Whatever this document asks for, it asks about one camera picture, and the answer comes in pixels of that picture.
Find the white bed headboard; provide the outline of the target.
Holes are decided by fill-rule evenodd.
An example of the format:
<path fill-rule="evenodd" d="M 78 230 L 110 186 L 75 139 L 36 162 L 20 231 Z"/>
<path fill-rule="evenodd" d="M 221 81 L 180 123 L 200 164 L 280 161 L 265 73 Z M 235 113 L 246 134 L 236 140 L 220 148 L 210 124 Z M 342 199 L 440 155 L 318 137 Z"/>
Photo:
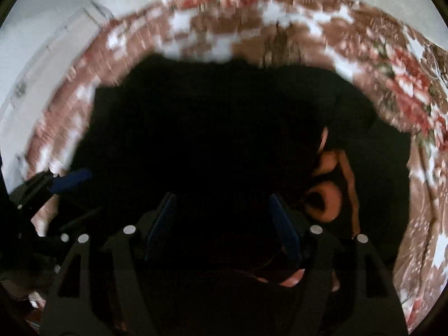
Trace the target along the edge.
<path fill-rule="evenodd" d="M 48 105 L 68 69 L 108 21 L 94 4 L 82 8 L 24 66 L 1 106 L 2 174 L 7 191 L 25 177 L 24 155 L 33 126 Z"/>

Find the floral brown bed blanket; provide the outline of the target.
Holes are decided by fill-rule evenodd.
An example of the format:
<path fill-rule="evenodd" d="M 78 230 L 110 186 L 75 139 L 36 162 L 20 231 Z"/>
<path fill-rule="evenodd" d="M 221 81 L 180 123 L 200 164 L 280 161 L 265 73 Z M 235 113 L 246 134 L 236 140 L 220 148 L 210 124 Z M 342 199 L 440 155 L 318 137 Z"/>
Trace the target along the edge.
<path fill-rule="evenodd" d="M 87 128 L 94 87 L 119 82 L 151 52 L 332 68 L 361 88 L 387 123 L 410 132 L 410 222 L 393 282 L 408 329 L 429 319 L 447 285 L 444 49 L 357 0 L 154 0 L 102 25 L 57 75 L 33 122 L 25 177 L 65 171 Z"/>

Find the black orange graffiti hoodie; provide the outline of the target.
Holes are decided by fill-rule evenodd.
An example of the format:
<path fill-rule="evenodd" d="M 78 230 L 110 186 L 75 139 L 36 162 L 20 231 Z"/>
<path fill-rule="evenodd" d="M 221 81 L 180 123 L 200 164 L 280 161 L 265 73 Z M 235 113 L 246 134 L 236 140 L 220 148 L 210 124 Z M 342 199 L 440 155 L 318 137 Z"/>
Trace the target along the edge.
<path fill-rule="evenodd" d="M 96 90 L 73 169 L 91 179 L 60 212 L 83 225 L 172 201 L 148 246 L 150 335 L 273 335 L 286 236 L 274 196 L 330 222 L 352 201 L 392 277 L 409 221 L 411 138 L 334 72 L 176 62 L 154 55 Z"/>

